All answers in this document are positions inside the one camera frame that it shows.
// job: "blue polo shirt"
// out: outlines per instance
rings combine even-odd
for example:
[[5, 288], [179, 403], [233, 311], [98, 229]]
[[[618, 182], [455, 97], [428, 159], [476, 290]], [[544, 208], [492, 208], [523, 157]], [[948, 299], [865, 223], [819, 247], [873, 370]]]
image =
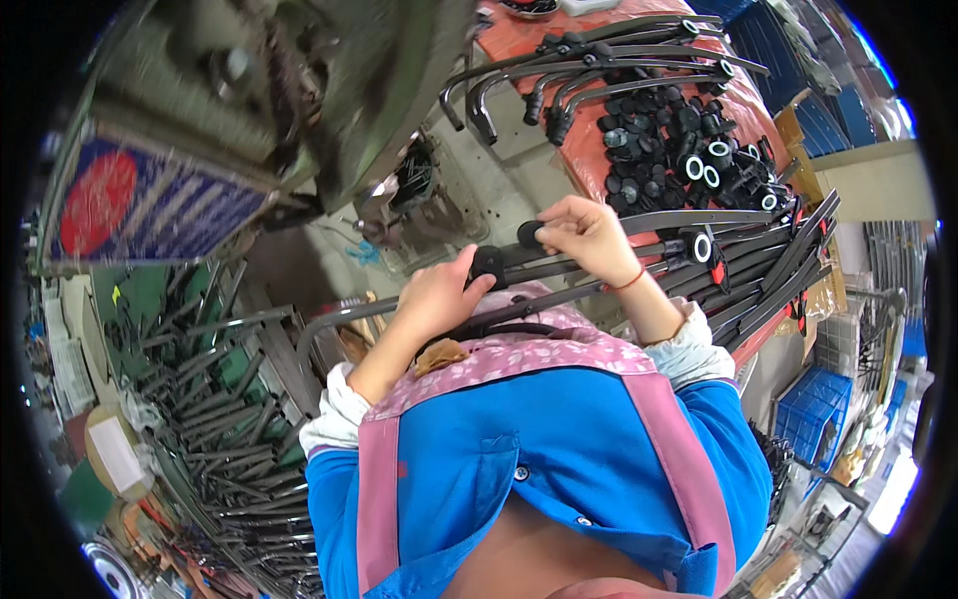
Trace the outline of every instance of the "blue polo shirt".
[[[718, 477], [736, 569], [765, 529], [771, 475], [727, 380], [676, 392]], [[568, 367], [447, 393], [399, 424], [399, 568], [366, 598], [439, 597], [495, 522], [509, 492], [615, 547], [678, 591], [711, 595], [714, 548], [690, 546], [658, 457], [622, 380]], [[330, 599], [359, 596], [358, 451], [320, 448], [306, 471], [319, 573]]]

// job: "floral pink apron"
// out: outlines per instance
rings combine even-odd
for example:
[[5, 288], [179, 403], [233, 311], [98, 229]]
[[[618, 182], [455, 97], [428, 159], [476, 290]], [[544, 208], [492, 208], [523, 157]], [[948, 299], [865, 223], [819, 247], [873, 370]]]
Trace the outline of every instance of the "floral pink apron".
[[[550, 292], [538, 281], [516, 285], [486, 295], [476, 313]], [[559, 306], [524, 320], [551, 325], [559, 331], [548, 336], [495, 334], [464, 341], [462, 347], [469, 352], [464, 361], [418, 380], [410, 369], [389, 396], [367, 412], [359, 426], [356, 557], [360, 595], [399, 567], [396, 502], [402, 413], [458, 389], [567, 366], [595, 368], [622, 377], [669, 480], [693, 549], [710, 543], [718, 546], [715, 595], [721, 595], [735, 575], [732, 527], [715, 470], [682, 413], [669, 380], [658, 374], [641, 349], [602, 333], [570, 307]], [[666, 580], [674, 582], [674, 577], [667, 575]]]

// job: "orange plastic sheet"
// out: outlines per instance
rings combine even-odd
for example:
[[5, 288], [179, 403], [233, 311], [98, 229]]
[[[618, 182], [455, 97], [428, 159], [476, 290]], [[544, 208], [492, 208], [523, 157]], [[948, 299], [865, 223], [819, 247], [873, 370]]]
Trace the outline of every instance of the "orange plastic sheet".
[[[493, 11], [493, 25], [479, 35], [478, 42], [493, 61], [533, 52], [542, 41], [542, 37], [549, 33], [562, 35], [565, 32], [583, 32], [647, 14], [694, 14], [689, 5], [682, 0], [624, 0], [616, 8], [608, 11], [591, 12], [577, 17], [558, 11], [549, 20], [526, 21], [509, 16], [497, 2], [483, 4]], [[698, 39], [694, 45], [706, 50], [728, 52], [721, 40], [712, 37]], [[724, 106], [722, 115], [739, 124], [732, 136], [737, 138], [743, 146], [755, 144], [763, 135], [766, 135], [775, 153], [778, 169], [781, 171], [788, 163], [788, 153], [782, 137], [762, 102], [762, 96], [749, 76], [738, 66], [735, 70], [735, 78], [720, 98]], [[515, 87], [520, 94], [525, 94], [532, 90], [535, 82], [535, 77], [529, 77], [516, 81]], [[601, 85], [604, 83], [599, 82], [594, 86]], [[546, 106], [551, 104], [552, 92], [556, 87], [558, 86], [555, 85], [546, 90]], [[686, 98], [691, 98], [697, 93], [693, 85], [686, 85], [684, 88]], [[703, 100], [707, 102], [710, 99], [706, 97]], [[605, 178], [611, 167], [608, 159], [605, 158], [603, 134], [596, 125], [596, 122], [604, 115], [603, 100], [583, 104], [576, 113], [575, 123], [566, 135], [565, 143], [558, 148], [573, 183], [587, 196], [602, 202], [606, 194]], [[655, 235], [643, 234], [631, 238], [631, 241], [633, 244], [655, 242]], [[657, 258], [651, 257], [647, 259], [647, 262], [655, 260]], [[785, 315], [784, 311], [776, 315], [771, 322], [743, 343], [733, 354], [736, 364], [741, 366], [748, 361], [774, 333], [775, 327]]]

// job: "red circle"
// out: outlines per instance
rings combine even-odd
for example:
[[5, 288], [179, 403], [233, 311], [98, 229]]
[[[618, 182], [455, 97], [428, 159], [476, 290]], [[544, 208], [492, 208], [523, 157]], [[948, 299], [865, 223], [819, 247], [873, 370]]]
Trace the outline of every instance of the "red circle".
[[123, 220], [136, 187], [136, 162], [125, 152], [93, 161], [70, 190], [60, 218], [63, 251], [86, 256], [110, 238]]

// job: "pink apron strap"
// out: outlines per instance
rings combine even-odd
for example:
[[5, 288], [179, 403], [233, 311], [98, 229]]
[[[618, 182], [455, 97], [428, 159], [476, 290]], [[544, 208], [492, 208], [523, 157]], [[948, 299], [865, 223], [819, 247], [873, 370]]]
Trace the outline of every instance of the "pink apron strap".
[[359, 425], [356, 565], [360, 597], [399, 567], [398, 455], [399, 416]]
[[622, 377], [669, 479], [693, 549], [718, 546], [716, 596], [735, 576], [735, 544], [719, 480], [665, 377]]

